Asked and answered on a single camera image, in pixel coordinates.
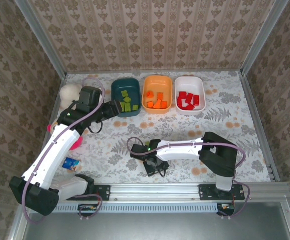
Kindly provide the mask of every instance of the green block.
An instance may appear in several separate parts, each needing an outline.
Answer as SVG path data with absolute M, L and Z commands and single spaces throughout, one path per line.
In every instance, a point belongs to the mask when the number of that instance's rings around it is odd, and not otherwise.
M 120 102 L 122 113 L 125 111 L 125 103 L 123 101 Z
M 131 112 L 130 103 L 125 103 L 125 113 Z
M 125 97 L 125 98 L 124 98 L 124 102 L 125 102 L 125 103 L 130 103 L 130 102 L 131 102 L 131 99 L 130 99 L 129 97 Z
M 137 111 L 138 110 L 138 105 L 133 105 L 133 111 Z
M 121 95 L 123 96 L 123 98 L 128 97 L 128 92 L 124 90 L 121 92 Z

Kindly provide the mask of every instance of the gray floor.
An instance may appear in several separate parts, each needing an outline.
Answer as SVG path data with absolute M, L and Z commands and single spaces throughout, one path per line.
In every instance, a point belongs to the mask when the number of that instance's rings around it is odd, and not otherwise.
M 90 220 L 52 214 L 40 225 L 29 224 L 24 239 L 289 240 L 290 236 L 279 203 L 251 203 L 231 220 L 215 213 L 103 213 Z

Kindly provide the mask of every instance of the white bowl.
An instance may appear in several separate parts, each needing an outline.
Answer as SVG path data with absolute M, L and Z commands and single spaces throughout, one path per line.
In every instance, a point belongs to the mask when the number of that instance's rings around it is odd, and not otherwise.
M 177 106 L 177 97 L 179 92 L 187 92 L 193 95 L 199 95 L 199 105 L 190 110 L 181 110 Z M 200 78 L 195 76 L 181 76 L 175 80 L 175 103 L 176 103 L 176 112 L 181 115 L 194 116 L 198 115 L 206 107 L 206 98 L 203 82 Z

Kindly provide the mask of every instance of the white plush toy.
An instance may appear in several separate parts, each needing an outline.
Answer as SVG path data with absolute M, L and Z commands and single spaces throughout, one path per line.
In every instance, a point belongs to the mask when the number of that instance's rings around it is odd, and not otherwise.
M 61 88 L 59 96 L 61 99 L 60 108 L 67 109 L 73 101 L 79 100 L 79 93 L 82 86 L 79 84 L 68 84 Z

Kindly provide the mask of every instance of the bowl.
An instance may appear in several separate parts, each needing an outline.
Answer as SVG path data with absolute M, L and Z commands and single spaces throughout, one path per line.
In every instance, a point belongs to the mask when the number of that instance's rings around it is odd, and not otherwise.
M 146 93 L 148 91 L 153 92 L 154 98 L 147 98 Z M 142 101 L 141 101 L 143 108 L 149 114 L 166 114 L 171 107 L 172 92 L 173 92 L 173 82 L 171 81 L 171 79 L 169 77 L 160 76 L 160 75 L 148 76 L 145 79 L 144 88 L 143 88 L 143 97 L 142 97 Z M 163 94 L 162 101 L 167 102 L 167 108 L 154 109 L 154 108 L 147 107 L 148 102 L 151 102 L 151 101 L 156 102 L 157 93 Z
M 118 116 L 120 118 L 137 116 L 140 113 L 141 109 L 139 81 L 134 78 L 122 78 L 114 81 L 111 85 L 111 99 L 123 102 L 124 98 L 121 94 L 122 91 L 127 91 L 128 97 L 131 99 L 131 108 L 133 105 L 138 105 L 138 110 L 131 112 L 122 112 Z
M 195 76 L 181 76 L 175 80 L 175 102 L 179 92 L 187 92 L 193 95 L 199 95 L 199 105 L 193 110 L 182 110 L 176 104 L 176 112 L 181 115 L 194 116 L 198 115 L 206 107 L 205 91 L 203 81 Z

